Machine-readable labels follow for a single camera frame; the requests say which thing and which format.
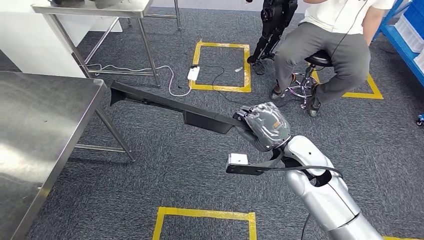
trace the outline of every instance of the black shoe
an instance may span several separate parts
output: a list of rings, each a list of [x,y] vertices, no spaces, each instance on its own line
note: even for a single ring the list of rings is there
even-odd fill
[[[291,83],[294,83],[294,82],[296,82],[296,75],[294,75],[294,74],[292,74],[291,75]],[[271,94],[270,94],[270,98],[272,99],[272,100],[277,100],[277,99],[279,99],[279,98],[284,98],[284,92],[285,91],[283,91],[283,90],[281,90],[280,89],[280,91],[281,92],[277,92],[276,91],[276,88],[278,87],[278,83],[277,83],[277,85],[272,89],[272,91],[271,91]]]
[[[306,111],[309,116],[315,118],[318,115],[318,112],[321,108],[321,103],[317,98],[317,87],[319,83],[315,83],[312,86],[312,96],[306,100]]]

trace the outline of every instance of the man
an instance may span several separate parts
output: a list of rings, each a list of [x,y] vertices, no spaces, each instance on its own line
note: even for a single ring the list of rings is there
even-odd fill
[[[385,11],[395,0],[303,0],[311,6],[299,26],[289,32],[275,55],[277,85],[273,100],[284,96],[294,82],[294,66],[318,52],[327,51],[335,76],[312,87],[306,103],[311,117],[316,117],[321,104],[340,98],[363,83],[370,68],[369,45]]]

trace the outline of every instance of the white container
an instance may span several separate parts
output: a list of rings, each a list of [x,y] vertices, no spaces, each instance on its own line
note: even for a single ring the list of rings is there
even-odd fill
[[[424,39],[418,34],[418,32],[405,18],[405,16],[402,15],[394,27],[402,36],[403,40],[406,42],[412,52],[421,53],[421,51],[424,49]]]
[[[413,61],[418,65],[419,69],[424,73],[424,50],[413,59]]]

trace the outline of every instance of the floor marking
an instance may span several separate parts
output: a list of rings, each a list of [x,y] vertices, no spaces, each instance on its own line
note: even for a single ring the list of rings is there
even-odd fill
[[[157,210],[157,218],[156,224],[154,226],[152,240],[160,240],[165,215],[248,221],[249,240],[256,240],[256,217],[254,212],[242,213],[232,211],[212,211],[164,206],[160,206]]]
[[[218,85],[203,85],[197,84],[196,81],[190,80],[189,85],[191,89],[196,90],[217,90],[227,92],[240,92],[250,93],[251,89],[251,66],[248,64],[248,57],[250,55],[250,47],[248,44],[234,44],[234,43],[216,43],[216,42],[202,42],[200,40],[194,49],[193,65],[199,64],[201,47],[220,47],[220,48],[242,48],[243,49],[243,62],[244,62],[244,86],[218,86]]]
[[[384,240],[420,240],[420,239],[415,239],[415,238],[398,238],[398,237],[393,237],[393,236],[383,236]]]
[[[320,82],[320,78],[318,77],[317,71],[313,71],[311,75],[318,83]],[[368,82],[368,85],[371,88],[372,93],[346,92],[342,97],[359,98],[359,99],[384,99],[382,93],[380,92],[376,83],[374,82],[371,74],[368,73],[368,78],[366,81]]]

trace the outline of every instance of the hand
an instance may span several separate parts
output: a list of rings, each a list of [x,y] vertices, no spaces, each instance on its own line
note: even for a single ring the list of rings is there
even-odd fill
[[[246,122],[251,131],[237,128],[240,135],[261,152],[268,152],[290,138],[290,127],[272,102],[242,106],[233,118]]]

